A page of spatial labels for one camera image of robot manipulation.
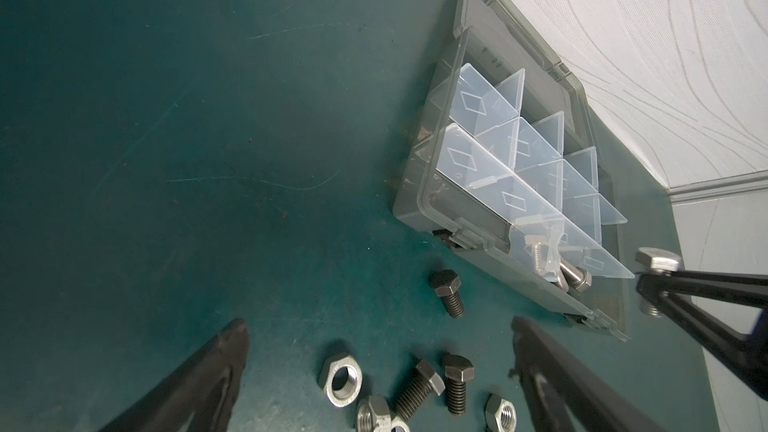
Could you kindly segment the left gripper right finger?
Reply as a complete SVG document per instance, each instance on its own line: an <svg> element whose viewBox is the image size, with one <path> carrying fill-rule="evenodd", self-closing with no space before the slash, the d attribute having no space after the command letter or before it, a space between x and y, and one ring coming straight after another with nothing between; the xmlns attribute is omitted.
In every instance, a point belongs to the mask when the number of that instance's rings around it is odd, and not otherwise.
<svg viewBox="0 0 768 432"><path fill-rule="evenodd" d="M660 431L532 320L517 316L515 371L536 431Z"/></svg>

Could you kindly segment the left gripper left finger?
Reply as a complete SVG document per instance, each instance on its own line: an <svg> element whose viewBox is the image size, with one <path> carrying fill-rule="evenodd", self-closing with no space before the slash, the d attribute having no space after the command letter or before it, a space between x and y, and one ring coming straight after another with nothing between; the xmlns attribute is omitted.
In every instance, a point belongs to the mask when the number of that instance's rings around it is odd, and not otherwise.
<svg viewBox="0 0 768 432"><path fill-rule="evenodd" d="M226 431L248 350L246 323L236 318L102 429Z"/></svg>

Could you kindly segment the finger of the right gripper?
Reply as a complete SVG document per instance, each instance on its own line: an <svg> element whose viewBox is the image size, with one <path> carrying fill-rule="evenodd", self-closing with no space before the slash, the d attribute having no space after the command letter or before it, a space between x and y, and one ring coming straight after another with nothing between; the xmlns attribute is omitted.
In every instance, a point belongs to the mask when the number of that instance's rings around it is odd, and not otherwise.
<svg viewBox="0 0 768 432"><path fill-rule="evenodd" d="M691 298L767 309L767 277L700 271L644 272L637 292L643 312L703 312Z"/></svg>
<svg viewBox="0 0 768 432"><path fill-rule="evenodd" d="M757 322L742 333L684 299L684 292L639 287L640 296L695 339L760 398L767 397L767 289L726 289L721 301L756 308Z"/></svg>

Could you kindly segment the silver hex bolt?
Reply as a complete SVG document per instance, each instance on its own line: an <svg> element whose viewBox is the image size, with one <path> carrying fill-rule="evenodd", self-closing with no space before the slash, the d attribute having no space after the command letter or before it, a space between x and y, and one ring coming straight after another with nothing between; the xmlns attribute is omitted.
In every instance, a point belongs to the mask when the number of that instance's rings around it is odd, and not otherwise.
<svg viewBox="0 0 768 432"><path fill-rule="evenodd" d="M680 255L655 247L640 247L635 254L635 260L643 266L645 272L655 275L669 275L684 267L684 261ZM653 318L663 316L647 299L641 300L640 310Z"/></svg>
<svg viewBox="0 0 768 432"><path fill-rule="evenodd" d="M568 292L569 286L561 270L560 255L550 246L549 239L543 235L526 235L525 244L530 252L534 271L560 290Z"/></svg>
<svg viewBox="0 0 768 432"><path fill-rule="evenodd" d="M566 260L560 262L560 271L567 281L569 288L577 293L583 292L592 286L591 274Z"/></svg>

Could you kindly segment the black hex bolt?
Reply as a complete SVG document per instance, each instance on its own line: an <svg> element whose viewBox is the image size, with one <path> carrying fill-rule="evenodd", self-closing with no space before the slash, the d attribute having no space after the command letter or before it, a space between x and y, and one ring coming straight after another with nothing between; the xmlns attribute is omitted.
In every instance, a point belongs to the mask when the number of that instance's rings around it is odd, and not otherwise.
<svg viewBox="0 0 768 432"><path fill-rule="evenodd" d="M395 399L395 413L408 422L431 395L441 396L446 385L440 374L427 360L420 360Z"/></svg>
<svg viewBox="0 0 768 432"><path fill-rule="evenodd" d="M465 309L459 294L461 279L454 270L433 272L429 277L429 285L452 318L464 315Z"/></svg>
<svg viewBox="0 0 768 432"><path fill-rule="evenodd" d="M466 357L455 354L444 355L441 365L447 408L453 415L463 415L467 408L467 384L475 377L474 365Z"/></svg>

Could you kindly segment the silver nut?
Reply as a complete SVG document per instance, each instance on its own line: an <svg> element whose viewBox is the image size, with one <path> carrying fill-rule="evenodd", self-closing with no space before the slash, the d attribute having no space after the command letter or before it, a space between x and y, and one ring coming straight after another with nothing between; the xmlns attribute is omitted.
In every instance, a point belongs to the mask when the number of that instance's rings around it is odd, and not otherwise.
<svg viewBox="0 0 768 432"><path fill-rule="evenodd" d="M345 408L357 400L362 381L362 368L349 353L329 356L318 378L321 390L329 403L336 408Z"/></svg>
<svg viewBox="0 0 768 432"><path fill-rule="evenodd" d="M410 432L408 424L390 411L382 396L367 396L360 400L356 412L357 432Z"/></svg>
<svg viewBox="0 0 768 432"><path fill-rule="evenodd" d="M496 395L491 394L485 404L486 430L490 432L514 432L517 416L514 405Z"/></svg>

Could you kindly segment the grey compartment organizer box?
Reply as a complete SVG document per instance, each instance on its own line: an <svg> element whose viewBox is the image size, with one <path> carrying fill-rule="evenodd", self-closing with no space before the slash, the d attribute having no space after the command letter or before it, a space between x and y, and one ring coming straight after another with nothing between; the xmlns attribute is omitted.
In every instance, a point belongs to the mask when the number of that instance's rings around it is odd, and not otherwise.
<svg viewBox="0 0 768 432"><path fill-rule="evenodd" d="M625 222L592 139L581 82L511 0L457 0L393 212L577 326L629 337ZM533 268L543 235L592 276L580 293Z"/></svg>

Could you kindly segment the green table mat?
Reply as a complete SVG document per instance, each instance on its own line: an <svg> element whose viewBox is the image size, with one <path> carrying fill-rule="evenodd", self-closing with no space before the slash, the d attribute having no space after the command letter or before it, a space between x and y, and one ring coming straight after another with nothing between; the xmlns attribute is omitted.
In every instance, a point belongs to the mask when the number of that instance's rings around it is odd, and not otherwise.
<svg viewBox="0 0 768 432"><path fill-rule="evenodd" d="M1 427L95 431L230 320L234 431L350 431L329 355L394 399L469 358L531 419L512 321L535 320L668 431L714 431L698 345L628 296L626 342L572 326L392 212L457 0L1 0ZM429 285L461 279L452 318Z"/></svg>

